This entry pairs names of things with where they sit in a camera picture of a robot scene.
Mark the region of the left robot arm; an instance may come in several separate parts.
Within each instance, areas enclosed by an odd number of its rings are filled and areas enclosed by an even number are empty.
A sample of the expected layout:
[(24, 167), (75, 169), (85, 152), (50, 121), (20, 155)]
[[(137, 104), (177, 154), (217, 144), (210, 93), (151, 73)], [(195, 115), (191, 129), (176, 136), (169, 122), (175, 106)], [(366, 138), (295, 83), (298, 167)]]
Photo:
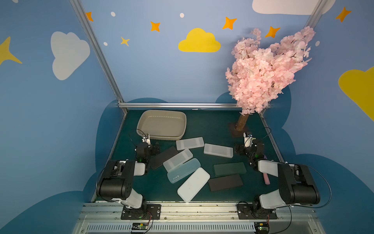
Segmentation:
[(96, 183), (96, 195), (130, 210), (145, 211), (145, 199), (133, 188), (133, 179), (146, 175), (151, 157), (159, 153), (159, 143), (152, 145), (143, 142), (136, 145), (134, 160), (109, 160)]

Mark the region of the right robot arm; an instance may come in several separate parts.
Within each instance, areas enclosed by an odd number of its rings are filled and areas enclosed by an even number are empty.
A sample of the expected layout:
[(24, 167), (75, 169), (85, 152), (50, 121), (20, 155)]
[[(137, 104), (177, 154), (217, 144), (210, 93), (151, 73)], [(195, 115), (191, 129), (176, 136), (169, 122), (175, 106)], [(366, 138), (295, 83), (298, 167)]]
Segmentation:
[(278, 179), (278, 189), (258, 196), (254, 208), (274, 210), (288, 205), (319, 204), (320, 193), (308, 166), (268, 160), (263, 148), (262, 143), (251, 139), (234, 146), (235, 153), (246, 156), (255, 171)]

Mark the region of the beige storage box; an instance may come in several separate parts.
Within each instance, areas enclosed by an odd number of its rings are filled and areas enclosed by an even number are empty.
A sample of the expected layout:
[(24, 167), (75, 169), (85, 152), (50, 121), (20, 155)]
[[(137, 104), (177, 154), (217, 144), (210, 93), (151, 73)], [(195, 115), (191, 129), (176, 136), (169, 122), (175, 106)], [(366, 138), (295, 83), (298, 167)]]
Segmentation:
[(149, 134), (150, 139), (180, 140), (186, 126), (187, 116), (183, 112), (147, 110), (141, 115), (136, 132), (141, 137)]

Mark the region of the white pencil case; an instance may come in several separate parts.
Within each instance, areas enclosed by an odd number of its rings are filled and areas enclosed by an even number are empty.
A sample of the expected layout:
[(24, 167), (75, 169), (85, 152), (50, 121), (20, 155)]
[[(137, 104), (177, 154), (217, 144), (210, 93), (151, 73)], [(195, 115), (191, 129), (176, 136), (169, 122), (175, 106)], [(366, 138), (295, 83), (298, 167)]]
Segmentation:
[(179, 197), (189, 203), (210, 179), (210, 174), (199, 167), (177, 190)]

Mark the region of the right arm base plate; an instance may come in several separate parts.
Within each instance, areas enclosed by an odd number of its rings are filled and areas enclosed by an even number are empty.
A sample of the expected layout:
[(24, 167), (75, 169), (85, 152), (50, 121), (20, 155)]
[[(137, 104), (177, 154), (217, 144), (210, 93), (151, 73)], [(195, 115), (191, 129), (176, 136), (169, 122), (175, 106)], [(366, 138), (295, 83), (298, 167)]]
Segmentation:
[(275, 210), (264, 209), (261, 206), (253, 206), (248, 203), (238, 203), (236, 207), (239, 219), (278, 219)]

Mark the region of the black pencil case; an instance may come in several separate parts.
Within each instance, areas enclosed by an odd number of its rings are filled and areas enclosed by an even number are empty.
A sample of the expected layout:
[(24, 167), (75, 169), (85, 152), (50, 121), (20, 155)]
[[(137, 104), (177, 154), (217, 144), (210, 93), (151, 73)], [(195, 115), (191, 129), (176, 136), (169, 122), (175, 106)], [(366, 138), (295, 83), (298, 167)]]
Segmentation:
[(231, 188), (243, 186), (243, 181), (240, 175), (228, 175), (218, 178), (213, 178), (208, 181), (209, 188), (212, 192), (227, 190)]

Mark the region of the dark grey pencil case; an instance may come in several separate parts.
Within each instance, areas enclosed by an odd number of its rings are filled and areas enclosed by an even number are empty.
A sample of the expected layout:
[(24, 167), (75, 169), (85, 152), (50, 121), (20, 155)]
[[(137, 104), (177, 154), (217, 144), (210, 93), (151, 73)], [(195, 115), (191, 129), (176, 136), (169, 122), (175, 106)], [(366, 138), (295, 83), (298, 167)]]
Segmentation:
[(160, 154), (154, 156), (153, 158), (150, 159), (150, 166), (153, 170), (159, 168), (160, 166), (163, 165), (163, 163), (175, 155), (178, 154), (178, 151), (174, 146), (168, 148), (167, 150), (161, 152)]

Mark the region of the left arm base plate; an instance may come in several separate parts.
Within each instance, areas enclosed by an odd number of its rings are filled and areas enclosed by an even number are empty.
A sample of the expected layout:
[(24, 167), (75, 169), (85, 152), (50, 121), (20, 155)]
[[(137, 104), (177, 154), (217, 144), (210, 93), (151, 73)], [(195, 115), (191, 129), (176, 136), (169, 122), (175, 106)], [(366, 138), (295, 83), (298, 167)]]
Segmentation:
[(146, 204), (139, 209), (123, 207), (121, 220), (159, 220), (161, 214), (160, 204)]

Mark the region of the dark green pencil case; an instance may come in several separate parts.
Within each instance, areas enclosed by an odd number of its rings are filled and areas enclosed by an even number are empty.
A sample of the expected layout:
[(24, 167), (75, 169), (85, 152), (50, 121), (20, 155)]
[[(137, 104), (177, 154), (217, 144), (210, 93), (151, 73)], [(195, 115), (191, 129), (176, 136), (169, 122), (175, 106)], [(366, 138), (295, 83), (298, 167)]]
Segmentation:
[(216, 164), (213, 169), (216, 176), (245, 174), (247, 172), (243, 162)]

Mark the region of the clear frosted pencil case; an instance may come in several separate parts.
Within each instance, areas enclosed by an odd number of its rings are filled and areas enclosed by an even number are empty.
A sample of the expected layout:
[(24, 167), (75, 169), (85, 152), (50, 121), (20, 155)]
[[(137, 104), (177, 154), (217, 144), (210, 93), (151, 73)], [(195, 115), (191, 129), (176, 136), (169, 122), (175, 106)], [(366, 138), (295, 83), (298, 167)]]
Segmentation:
[(193, 158), (193, 153), (189, 149), (185, 149), (184, 151), (178, 153), (177, 155), (173, 156), (169, 160), (163, 163), (164, 168), (167, 172), (172, 171), (176, 167), (182, 165), (183, 163), (189, 161)]

